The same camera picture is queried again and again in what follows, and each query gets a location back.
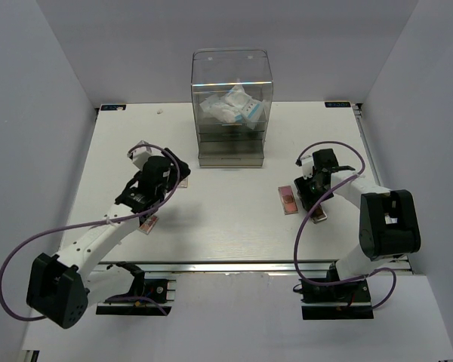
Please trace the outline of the pink blush palette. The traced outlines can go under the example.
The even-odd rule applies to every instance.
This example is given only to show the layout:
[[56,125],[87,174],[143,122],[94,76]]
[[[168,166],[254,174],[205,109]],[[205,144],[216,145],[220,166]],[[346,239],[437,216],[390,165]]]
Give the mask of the pink blush palette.
[[298,213],[298,207],[294,198],[294,193],[290,186],[278,187],[279,197],[285,215]]

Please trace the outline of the brown eyeshadow palette long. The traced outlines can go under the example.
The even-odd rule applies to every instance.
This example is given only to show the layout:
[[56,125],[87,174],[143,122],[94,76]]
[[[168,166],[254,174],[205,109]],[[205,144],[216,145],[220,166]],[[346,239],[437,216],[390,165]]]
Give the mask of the brown eyeshadow palette long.
[[328,219],[328,216],[327,214],[325,213],[325,211],[323,210],[322,206],[319,205],[313,212],[312,212],[312,215],[311,215],[311,220],[314,224],[317,224],[319,222],[323,222],[323,221],[326,221]]

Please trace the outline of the round-pan orange palette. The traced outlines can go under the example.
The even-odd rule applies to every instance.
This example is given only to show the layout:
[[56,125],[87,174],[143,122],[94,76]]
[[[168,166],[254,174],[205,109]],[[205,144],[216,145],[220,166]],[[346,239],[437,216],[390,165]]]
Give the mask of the round-pan orange palette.
[[140,224],[138,230],[145,235],[148,235],[153,230],[158,220],[159,218],[156,215],[152,215]]

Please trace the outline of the cotton pad bag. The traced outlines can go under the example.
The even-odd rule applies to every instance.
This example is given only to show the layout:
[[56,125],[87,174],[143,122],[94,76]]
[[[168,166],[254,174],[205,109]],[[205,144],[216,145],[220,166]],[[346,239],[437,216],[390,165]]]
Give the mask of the cotton pad bag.
[[265,122],[266,103],[247,94],[242,84],[234,85],[223,99],[241,112],[246,126],[250,129],[253,130],[259,123]]
[[234,124],[243,120],[242,114],[237,108],[225,103],[215,94],[201,102],[200,108],[205,115],[216,118],[225,124]]

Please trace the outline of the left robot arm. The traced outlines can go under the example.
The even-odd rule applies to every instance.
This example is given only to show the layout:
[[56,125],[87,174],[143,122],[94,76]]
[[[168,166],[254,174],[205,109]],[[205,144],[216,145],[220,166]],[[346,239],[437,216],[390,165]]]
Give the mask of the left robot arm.
[[64,329],[95,303],[155,302],[144,270],[134,263],[116,262],[99,273],[94,268],[165,203],[191,170],[170,149],[158,155],[150,148],[135,149],[128,157],[138,171],[102,220],[68,247],[52,256],[43,253],[32,263],[26,303]]

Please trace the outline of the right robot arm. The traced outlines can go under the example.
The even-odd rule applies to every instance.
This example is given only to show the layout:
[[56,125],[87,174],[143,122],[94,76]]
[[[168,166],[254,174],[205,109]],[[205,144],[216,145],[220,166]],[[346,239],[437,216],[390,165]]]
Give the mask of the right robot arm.
[[420,250],[421,233],[409,191],[384,188],[366,179],[363,170],[341,166],[333,149],[320,149],[311,155],[302,152],[296,165],[302,175],[294,184],[307,210],[302,225],[335,195],[359,211],[357,245],[334,262],[321,281],[299,271],[306,285],[326,290],[332,299],[341,301],[353,292],[353,285],[383,271],[385,263]]

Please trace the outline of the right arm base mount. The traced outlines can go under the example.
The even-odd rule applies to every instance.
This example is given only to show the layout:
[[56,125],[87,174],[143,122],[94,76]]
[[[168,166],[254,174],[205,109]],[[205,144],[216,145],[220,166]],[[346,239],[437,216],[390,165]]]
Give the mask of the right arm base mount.
[[305,321],[371,320],[374,312],[367,281],[336,286],[316,286],[304,280],[292,288],[301,296]]

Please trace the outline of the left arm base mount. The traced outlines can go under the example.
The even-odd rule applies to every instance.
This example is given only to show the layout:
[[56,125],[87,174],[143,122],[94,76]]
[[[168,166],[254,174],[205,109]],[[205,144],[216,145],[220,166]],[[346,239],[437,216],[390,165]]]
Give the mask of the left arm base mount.
[[147,272],[142,293],[138,290],[122,294],[128,297],[123,302],[98,303],[95,313],[107,316],[166,317],[175,300],[176,282],[172,273]]

